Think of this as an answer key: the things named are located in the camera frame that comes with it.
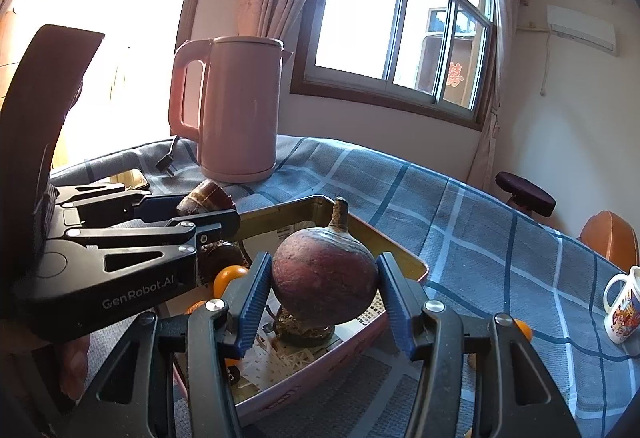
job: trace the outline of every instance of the screw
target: screw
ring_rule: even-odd
[[[495,316],[495,322],[497,322],[500,326],[511,326],[511,323],[513,323],[513,319],[508,313],[498,313]]]
[[[142,324],[143,326],[146,326],[149,323],[152,323],[155,319],[156,319],[156,316],[153,315],[151,312],[144,312],[143,314],[140,314],[140,317],[138,320],[140,321],[140,324]]]
[[[210,312],[217,312],[225,307],[225,302],[222,301],[222,299],[212,299],[211,301],[207,301],[204,306]]]
[[[444,303],[442,301],[431,300],[424,304],[424,308],[430,312],[442,312],[444,310]]]

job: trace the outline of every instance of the brown fruit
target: brown fruit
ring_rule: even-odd
[[[309,328],[295,319],[284,306],[278,308],[273,322],[276,337],[285,344],[299,348],[321,346],[334,335],[335,326]]]
[[[378,268],[367,247],[349,234],[348,213],[344,198],[336,198],[327,227],[293,233],[273,256],[273,291],[306,325],[350,321],[369,307],[376,294]]]
[[[220,271],[229,265],[249,267],[244,254],[234,243],[215,241],[203,245],[198,251],[198,273],[200,280],[204,283],[213,281]]]
[[[185,196],[175,210],[178,216],[189,216],[235,208],[236,204],[231,196],[213,180],[207,178]]]

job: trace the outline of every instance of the kettle lid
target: kettle lid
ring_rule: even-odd
[[[284,43],[273,38],[261,38],[260,36],[221,36],[213,40],[214,43],[260,43],[284,48]]]

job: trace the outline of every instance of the ceiling vent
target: ceiling vent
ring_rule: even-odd
[[[616,55],[616,29],[604,20],[571,9],[548,5],[546,22],[551,32],[561,38],[569,38],[603,50],[612,56]]]

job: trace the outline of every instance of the window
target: window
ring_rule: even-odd
[[[308,0],[293,93],[481,125],[493,0]]]
[[[0,107],[22,54],[41,25],[105,33],[66,117],[53,167],[170,136],[167,120],[183,0],[14,0],[0,16]],[[10,71],[2,78],[2,71]]]

